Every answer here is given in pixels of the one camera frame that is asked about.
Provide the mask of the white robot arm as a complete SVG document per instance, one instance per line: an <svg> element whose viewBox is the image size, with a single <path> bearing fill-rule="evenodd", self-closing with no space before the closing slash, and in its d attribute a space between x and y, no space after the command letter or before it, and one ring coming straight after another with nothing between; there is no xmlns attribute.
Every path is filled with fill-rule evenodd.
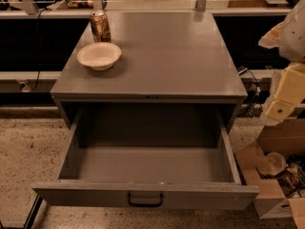
<svg viewBox="0 0 305 229"><path fill-rule="evenodd" d="M278 48L290 61L272 78L271 94L263 106L261 121L274 126L287 118L305 99L305 0L299 0L284 21L258 41L262 48Z"/></svg>

